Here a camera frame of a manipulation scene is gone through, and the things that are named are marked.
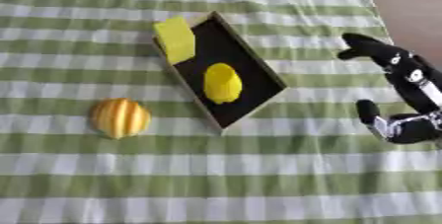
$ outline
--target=yellow sponge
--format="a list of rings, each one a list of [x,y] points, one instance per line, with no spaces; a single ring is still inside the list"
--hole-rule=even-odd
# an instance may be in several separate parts
[[[182,16],[154,24],[160,46],[171,64],[195,56],[195,35]]]

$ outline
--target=croissant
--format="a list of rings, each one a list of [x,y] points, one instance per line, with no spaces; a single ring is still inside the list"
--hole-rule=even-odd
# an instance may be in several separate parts
[[[104,100],[92,111],[94,126],[114,139],[141,132],[150,119],[151,115],[146,109],[126,98]]]

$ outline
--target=yellow cup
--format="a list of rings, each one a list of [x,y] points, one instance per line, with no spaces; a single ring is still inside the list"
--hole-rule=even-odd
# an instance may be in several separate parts
[[[225,63],[215,63],[204,74],[204,94],[217,105],[236,101],[243,83],[235,70]]]

